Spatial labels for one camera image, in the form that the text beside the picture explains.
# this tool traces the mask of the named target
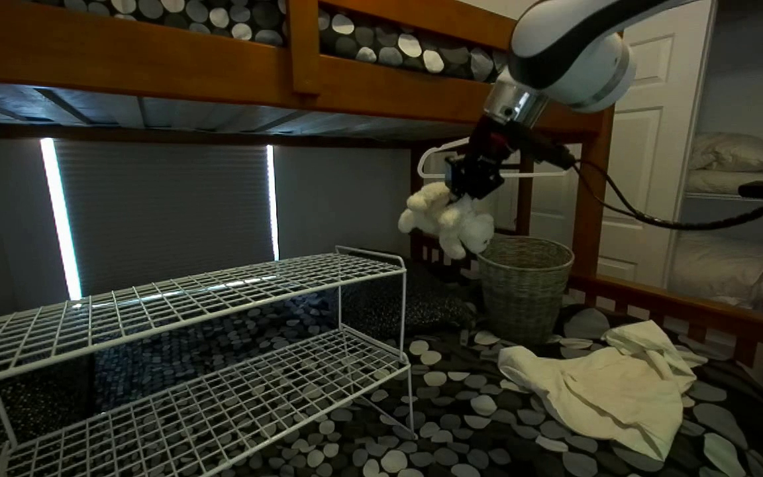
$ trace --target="wicker basket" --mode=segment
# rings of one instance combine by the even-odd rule
[[[483,294],[498,336],[539,345],[560,319],[572,252],[530,235],[497,235],[479,255]]]

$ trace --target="stuffed animal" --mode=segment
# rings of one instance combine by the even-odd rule
[[[428,184],[422,191],[412,194],[405,213],[401,215],[401,234],[420,227],[437,235],[441,250],[450,259],[463,259],[466,250],[475,255],[486,252],[494,238],[494,217],[477,199],[450,199],[445,184]]]

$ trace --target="wire shelf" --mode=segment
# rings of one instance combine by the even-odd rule
[[[238,311],[401,272],[401,262],[314,255],[12,312],[0,319],[0,378]]]
[[[216,475],[409,368],[342,327],[22,442],[0,471]]]

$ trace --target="white towel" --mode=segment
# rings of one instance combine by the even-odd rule
[[[613,329],[604,339],[611,348],[576,360],[506,348],[498,368],[542,396],[543,406],[579,434],[617,439],[665,460],[681,427],[681,396],[698,378],[691,366],[705,358],[677,350],[654,320]]]

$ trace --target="wall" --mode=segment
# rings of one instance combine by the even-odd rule
[[[282,255],[336,243],[405,252],[399,217],[412,194],[405,148],[277,148]]]
[[[763,2],[719,2],[698,132],[751,132],[763,137]],[[681,217],[730,217],[751,206],[756,205],[687,199]],[[722,235],[763,246],[763,219],[722,230]]]
[[[67,300],[37,141],[0,141],[0,312]]]

